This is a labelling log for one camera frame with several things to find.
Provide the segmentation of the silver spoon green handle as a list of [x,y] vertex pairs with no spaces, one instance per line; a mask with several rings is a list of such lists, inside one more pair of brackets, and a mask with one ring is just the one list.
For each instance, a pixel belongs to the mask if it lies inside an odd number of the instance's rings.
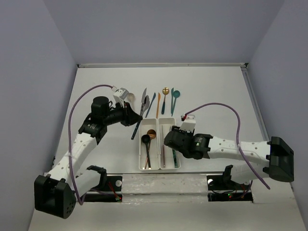
[[[146,95],[145,98],[144,98],[144,101],[143,103],[141,104],[141,112],[140,112],[140,116],[143,117],[143,114],[144,112],[149,108],[149,105],[150,105],[150,99],[149,99],[149,96]],[[139,128],[139,125],[140,125],[141,121],[139,121],[136,126],[135,126],[135,129],[133,131],[133,134],[131,136],[131,140],[134,140],[136,134],[137,134],[137,131],[138,131],[138,128]]]

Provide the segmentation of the beige plastic spoon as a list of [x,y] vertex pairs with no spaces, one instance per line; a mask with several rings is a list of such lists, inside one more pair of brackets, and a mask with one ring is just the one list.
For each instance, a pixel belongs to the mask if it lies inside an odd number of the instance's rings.
[[135,101],[135,95],[133,93],[129,93],[127,95],[127,99],[130,101],[130,102],[133,102]]

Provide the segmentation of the black silicone spoon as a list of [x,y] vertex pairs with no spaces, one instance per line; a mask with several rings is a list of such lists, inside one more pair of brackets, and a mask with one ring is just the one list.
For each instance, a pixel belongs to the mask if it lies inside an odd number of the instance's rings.
[[151,162],[150,162],[150,155],[149,155],[149,143],[151,141],[151,138],[148,134],[145,134],[141,137],[141,141],[145,145],[146,155],[147,155],[147,161],[146,162],[147,162],[148,168],[151,169]]

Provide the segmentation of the steel knife green handle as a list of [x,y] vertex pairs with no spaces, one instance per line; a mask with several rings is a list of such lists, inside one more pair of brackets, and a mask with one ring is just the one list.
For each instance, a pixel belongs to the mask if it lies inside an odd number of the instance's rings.
[[178,168],[179,165],[178,165],[178,160],[177,160],[176,151],[175,151],[175,150],[172,150],[172,153],[173,153],[174,168]]

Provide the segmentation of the copper metal spoon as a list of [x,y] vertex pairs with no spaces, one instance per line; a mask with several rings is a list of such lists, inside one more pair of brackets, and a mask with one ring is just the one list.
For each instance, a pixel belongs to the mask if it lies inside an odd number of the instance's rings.
[[153,130],[153,129],[148,130],[148,131],[147,131],[147,134],[150,136],[151,141],[152,141],[153,139],[156,138],[156,131]]

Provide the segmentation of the steel knife pink handle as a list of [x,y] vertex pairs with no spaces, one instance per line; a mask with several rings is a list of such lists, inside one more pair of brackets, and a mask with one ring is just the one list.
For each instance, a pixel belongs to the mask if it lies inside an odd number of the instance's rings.
[[165,147],[164,147],[164,126],[162,125],[162,157],[163,157],[163,168],[166,167],[165,159]]

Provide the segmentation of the gold spoon green handle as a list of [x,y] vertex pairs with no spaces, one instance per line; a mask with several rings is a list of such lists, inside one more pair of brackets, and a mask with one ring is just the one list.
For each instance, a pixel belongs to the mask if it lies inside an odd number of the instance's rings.
[[166,96],[169,94],[169,88],[167,88],[167,87],[163,88],[162,93],[164,95],[164,100],[163,100],[163,104],[162,104],[161,114],[164,114],[165,113],[165,106],[166,106]]

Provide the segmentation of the teal plastic spoon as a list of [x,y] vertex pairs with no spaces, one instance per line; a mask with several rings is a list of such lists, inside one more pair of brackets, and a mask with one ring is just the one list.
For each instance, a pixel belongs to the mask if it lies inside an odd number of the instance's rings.
[[175,105],[176,105],[176,100],[177,100],[177,98],[180,96],[180,91],[179,90],[175,90],[174,92],[173,92],[173,104],[172,104],[172,111],[171,111],[171,115],[173,115],[173,113],[174,113],[174,109],[175,109]]

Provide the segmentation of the steel knife dark handle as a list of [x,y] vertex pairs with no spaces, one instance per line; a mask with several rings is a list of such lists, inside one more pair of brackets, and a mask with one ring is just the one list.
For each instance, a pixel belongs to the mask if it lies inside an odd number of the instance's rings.
[[143,112],[144,112],[145,102],[146,102],[146,91],[147,91],[147,88],[144,89],[143,94],[142,94],[140,115],[143,115]]

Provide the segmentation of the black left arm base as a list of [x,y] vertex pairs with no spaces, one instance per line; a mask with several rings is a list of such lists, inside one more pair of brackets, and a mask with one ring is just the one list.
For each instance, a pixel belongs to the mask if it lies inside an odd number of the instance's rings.
[[122,202],[122,176],[108,176],[105,168],[94,165],[89,166],[87,171],[98,173],[100,179],[98,185],[83,196],[84,202]]

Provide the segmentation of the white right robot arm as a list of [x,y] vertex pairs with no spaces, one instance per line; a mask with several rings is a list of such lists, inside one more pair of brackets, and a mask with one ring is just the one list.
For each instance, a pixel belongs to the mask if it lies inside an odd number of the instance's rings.
[[164,145],[180,152],[185,158],[244,161],[242,166],[225,167],[221,182],[228,189],[258,177],[281,182],[294,181],[294,151],[280,137],[237,144],[232,140],[209,134],[193,134],[173,126],[164,138]]

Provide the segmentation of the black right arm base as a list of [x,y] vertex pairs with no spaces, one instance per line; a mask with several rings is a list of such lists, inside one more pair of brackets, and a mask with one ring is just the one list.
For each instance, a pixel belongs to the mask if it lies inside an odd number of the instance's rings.
[[209,202],[253,201],[249,183],[239,184],[231,180],[232,168],[233,165],[229,165],[221,175],[207,176]]

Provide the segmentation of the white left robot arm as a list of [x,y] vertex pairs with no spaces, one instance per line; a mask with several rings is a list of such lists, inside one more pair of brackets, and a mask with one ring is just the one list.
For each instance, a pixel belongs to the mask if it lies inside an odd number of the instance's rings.
[[134,112],[128,102],[116,103],[112,107],[107,97],[95,97],[91,112],[75,140],[69,144],[68,151],[45,176],[39,175],[35,179],[35,209],[66,219],[76,203],[84,202],[88,191],[103,189],[107,182],[106,169],[90,165],[80,171],[83,162],[103,139],[109,125],[120,123],[128,127],[141,120],[142,116]]

